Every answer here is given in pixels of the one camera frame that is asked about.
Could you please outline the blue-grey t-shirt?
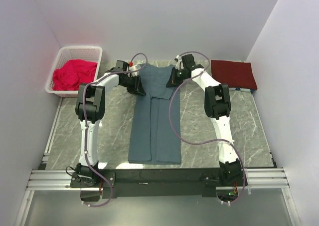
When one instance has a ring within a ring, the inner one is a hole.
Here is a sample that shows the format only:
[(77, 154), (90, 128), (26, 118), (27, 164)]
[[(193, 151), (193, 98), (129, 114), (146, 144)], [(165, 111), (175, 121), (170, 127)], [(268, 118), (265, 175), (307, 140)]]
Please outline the blue-grey t-shirt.
[(181, 164), (180, 94), (169, 108), (174, 88), (166, 88), (173, 65), (148, 64), (140, 71), (146, 96), (137, 96), (130, 145), (129, 163), (153, 165)]

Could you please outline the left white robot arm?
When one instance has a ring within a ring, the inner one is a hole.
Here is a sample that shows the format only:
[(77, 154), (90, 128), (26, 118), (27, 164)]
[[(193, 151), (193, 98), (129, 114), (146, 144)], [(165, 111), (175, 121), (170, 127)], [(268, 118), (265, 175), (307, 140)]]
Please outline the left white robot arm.
[(75, 113), (81, 126), (81, 154), (76, 170), (85, 171), (82, 181), (88, 187), (99, 183), (97, 137), (99, 124), (106, 111), (106, 94), (117, 86), (126, 88), (132, 95), (145, 96), (139, 72), (146, 67), (132, 62), (118, 60), (95, 81), (81, 84), (75, 105)]

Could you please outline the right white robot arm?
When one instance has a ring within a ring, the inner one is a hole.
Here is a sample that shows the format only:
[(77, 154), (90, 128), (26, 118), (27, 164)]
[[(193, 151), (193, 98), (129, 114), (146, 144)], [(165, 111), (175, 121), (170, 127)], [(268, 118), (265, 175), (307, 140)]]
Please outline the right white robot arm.
[(231, 100), (227, 84), (215, 80), (201, 64), (195, 62), (192, 51), (177, 55), (174, 59), (175, 67), (171, 74), (167, 88), (176, 90), (171, 97), (169, 108), (180, 88), (190, 82), (195, 82), (204, 91), (204, 111), (210, 118), (216, 139), (202, 142), (208, 144), (217, 142), (219, 148), (219, 165), (224, 169), (219, 173), (219, 181), (226, 186), (236, 180), (236, 171), (244, 172), (244, 163), (238, 150), (234, 146), (230, 129)]

